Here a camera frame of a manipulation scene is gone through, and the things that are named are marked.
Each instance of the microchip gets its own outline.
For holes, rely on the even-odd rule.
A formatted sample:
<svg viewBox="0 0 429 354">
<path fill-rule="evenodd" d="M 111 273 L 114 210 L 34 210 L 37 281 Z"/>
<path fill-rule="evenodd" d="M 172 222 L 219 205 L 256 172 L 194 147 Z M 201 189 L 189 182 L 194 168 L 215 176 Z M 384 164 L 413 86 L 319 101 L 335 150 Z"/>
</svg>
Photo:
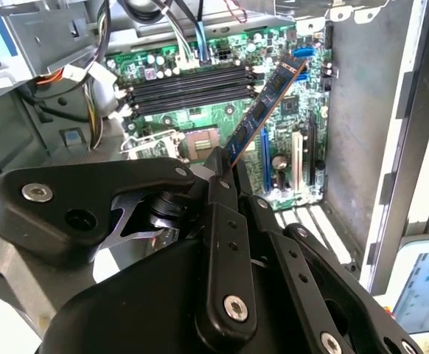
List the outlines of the microchip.
<svg viewBox="0 0 429 354">
<path fill-rule="evenodd" d="M 287 40 L 295 41 L 296 40 L 296 29 L 289 29 L 287 31 Z"/>
<path fill-rule="evenodd" d="M 262 114 L 264 113 L 265 108 L 266 108 L 266 105 L 262 101 L 257 103 L 256 106 L 254 107 L 254 110 L 252 111 L 252 116 L 257 122 L 261 120 Z"/>
<path fill-rule="evenodd" d="M 280 91 L 284 83 L 285 83 L 285 78 L 283 76 L 277 75 L 275 79 L 273 79 L 272 90 L 274 92 Z"/>
<path fill-rule="evenodd" d="M 238 144 L 242 144 L 247 137 L 247 128 L 242 126 L 236 134 L 236 140 Z"/>
<path fill-rule="evenodd" d="M 282 116 L 290 116 L 299 112 L 299 97 L 287 97 L 282 100 L 280 105 L 280 113 Z"/>
<path fill-rule="evenodd" d="M 143 78 L 143 77 L 145 77 L 145 75 L 144 75 L 144 67 L 143 66 L 140 66 L 139 68 L 138 68 L 138 76 L 140 77 L 140 78 Z"/>
<path fill-rule="evenodd" d="M 156 70 L 154 68 L 145 69 L 144 77 L 146 78 L 146 80 L 155 80 L 157 78 Z"/>
</svg>

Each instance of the blue ram stick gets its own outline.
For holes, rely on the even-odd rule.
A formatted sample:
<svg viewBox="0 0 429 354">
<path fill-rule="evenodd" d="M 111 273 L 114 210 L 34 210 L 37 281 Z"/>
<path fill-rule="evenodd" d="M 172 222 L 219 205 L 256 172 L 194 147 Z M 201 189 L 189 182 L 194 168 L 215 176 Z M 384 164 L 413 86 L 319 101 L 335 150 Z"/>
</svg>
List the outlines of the blue ram stick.
<svg viewBox="0 0 429 354">
<path fill-rule="evenodd" d="M 254 104 L 234 129 L 232 137 L 226 144 L 231 166 L 234 166 L 239 160 L 244 150 L 303 70 L 305 64 L 305 59 L 298 59 L 289 54 L 283 56 L 275 72 L 268 79 Z"/>
</svg>

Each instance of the silver screw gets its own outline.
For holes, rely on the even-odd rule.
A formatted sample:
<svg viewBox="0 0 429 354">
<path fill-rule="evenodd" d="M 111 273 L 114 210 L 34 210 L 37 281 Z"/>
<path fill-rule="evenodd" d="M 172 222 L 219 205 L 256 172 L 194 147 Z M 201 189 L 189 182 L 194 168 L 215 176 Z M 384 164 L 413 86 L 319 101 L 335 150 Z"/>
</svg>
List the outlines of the silver screw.
<svg viewBox="0 0 429 354">
<path fill-rule="evenodd" d="M 268 208 L 268 204 L 267 204 L 267 202 L 266 201 L 264 201 L 263 199 L 257 199 L 257 203 L 262 207 L 262 208 L 264 208 L 264 209 L 267 209 Z"/>
<path fill-rule="evenodd" d="M 247 306 L 235 295 L 229 295 L 224 299 L 224 309 L 234 321 L 244 322 L 247 319 Z"/>
<path fill-rule="evenodd" d="M 408 342 L 402 341 L 401 344 L 403 344 L 403 347 L 405 348 L 408 354 L 416 354 L 416 351 Z"/>
<path fill-rule="evenodd" d="M 186 176 L 186 171 L 182 167 L 176 167 L 175 168 L 176 173 L 182 176 Z"/>
<path fill-rule="evenodd" d="M 21 194 L 28 201 L 35 201 L 38 203 L 46 203 L 54 196 L 54 193 L 48 186 L 39 183 L 30 183 L 21 188 Z"/>
<path fill-rule="evenodd" d="M 321 343 L 329 354 L 342 354 L 341 346 L 336 338 L 328 332 L 321 333 Z"/>
<path fill-rule="evenodd" d="M 298 231 L 298 233 L 302 236 L 302 237 L 308 237 L 308 234 L 306 231 L 304 231 L 301 227 L 296 229 Z"/>
<path fill-rule="evenodd" d="M 224 179 L 220 179 L 220 184 L 225 187 L 227 190 L 230 188 L 229 183 L 226 182 Z"/>
</svg>

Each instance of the metal bracket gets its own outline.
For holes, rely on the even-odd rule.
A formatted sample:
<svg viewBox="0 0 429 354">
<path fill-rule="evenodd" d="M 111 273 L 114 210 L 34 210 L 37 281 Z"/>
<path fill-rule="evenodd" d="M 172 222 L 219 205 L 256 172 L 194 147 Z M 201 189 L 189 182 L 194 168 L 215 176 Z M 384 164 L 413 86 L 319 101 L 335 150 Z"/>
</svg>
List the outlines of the metal bracket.
<svg viewBox="0 0 429 354">
<path fill-rule="evenodd" d="M 219 351 L 240 349 L 257 328 L 247 222 L 237 212 L 234 177 L 223 153 L 212 154 L 206 163 L 223 177 L 209 179 L 201 217 L 206 264 L 195 317 L 199 336 Z"/>
</svg>

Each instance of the black ram slot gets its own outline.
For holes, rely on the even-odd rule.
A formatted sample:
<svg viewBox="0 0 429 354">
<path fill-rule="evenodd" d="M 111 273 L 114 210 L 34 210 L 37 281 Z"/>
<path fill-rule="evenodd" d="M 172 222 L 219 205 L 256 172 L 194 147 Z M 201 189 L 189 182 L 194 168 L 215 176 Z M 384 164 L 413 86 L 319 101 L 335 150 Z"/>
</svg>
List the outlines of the black ram slot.
<svg viewBox="0 0 429 354">
<path fill-rule="evenodd" d="M 310 155 L 309 173 L 308 173 L 308 184 L 313 185 L 316 180 L 316 119 L 315 114 L 311 114 L 310 121 L 308 124 L 308 153 Z"/>
<path fill-rule="evenodd" d="M 135 87 L 134 91 L 130 93 L 130 97 L 146 97 L 151 94 L 160 94 L 162 92 L 167 92 L 168 94 L 175 90 L 186 89 L 192 85 L 197 85 L 200 83 L 214 83 L 214 82 L 223 82 L 227 80 L 240 80 L 248 76 L 249 72 L 230 72 L 227 74 L 219 75 L 210 75 L 206 77 L 194 77 L 191 80 L 184 81 L 181 83 L 164 83 L 163 80 L 159 81 L 159 85 L 151 88 L 139 88 Z"/>
<path fill-rule="evenodd" d="M 178 99 L 181 95 L 186 95 L 189 93 L 201 93 L 203 91 L 216 91 L 223 87 L 233 87 L 233 86 L 253 86 L 255 82 L 252 79 L 248 78 L 241 78 L 241 79 L 233 79 L 228 81 L 222 81 L 222 82 L 208 82 L 208 83 L 201 83 L 192 85 L 190 87 L 186 88 L 180 88 L 175 91 L 169 91 L 169 92 L 161 92 L 158 94 L 152 94 L 150 96 L 143 96 L 143 97 L 136 97 L 132 99 L 132 102 L 135 103 L 143 103 L 143 102 L 149 102 L 149 101 L 159 101 L 163 100 L 164 98 L 168 97 L 175 97 Z"/>
<path fill-rule="evenodd" d="M 184 100 L 177 103 L 171 103 L 169 105 L 152 105 L 149 107 L 141 107 L 138 109 L 139 115 L 148 114 L 161 114 L 165 112 L 178 111 L 181 109 L 203 107 L 205 105 L 214 105 L 216 103 L 222 103 L 232 100 L 241 100 L 243 98 L 254 98 L 255 93 L 243 89 L 236 92 L 220 92 L 218 94 L 212 94 L 210 97 L 197 97 L 191 100 Z"/>
<path fill-rule="evenodd" d="M 173 83 L 185 83 L 192 80 L 198 80 L 202 77 L 216 77 L 218 75 L 225 75 L 229 73 L 235 73 L 235 72 L 246 72 L 245 66 L 232 66 L 229 68 L 223 68 L 223 69 L 216 69 L 216 70 L 209 70 L 207 72 L 197 72 L 194 74 L 187 74 L 187 75 L 181 75 L 181 76 L 172 76 L 168 77 L 166 79 L 162 80 L 154 80 L 154 81 L 147 81 L 145 83 L 138 83 L 136 85 L 133 85 L 135 89 L 138 90 L 145 90 L 149 87 L 159 87 L 161 84 L 169 85 Z"/>
<path fill-rule="evenodd" d="M 218 94 L 220 92 L 236 92 L 239 90 L 246 89 L 246 86 L 232 86 L 232 87 L 226 87 L 226 88 L 220 88 L 218 90 L 212 90 L 212 91 L 205 91 L 205 92 L 194 92 L 191 94 L 182 94 L 177 97 L 168 97 L 161 100 L 156 101 L 150 101 L 150 102 L 142 102 L 138 104 L 138 107 L 148 107 L 148 106 L 158 106 L 158 105 L 165 105 L 170 103 L 176 103 L 182 100 L 191 100 L 195 98 L 204 98 L 204 97 L 210 97 L 213 94 Z"/>
</svg>

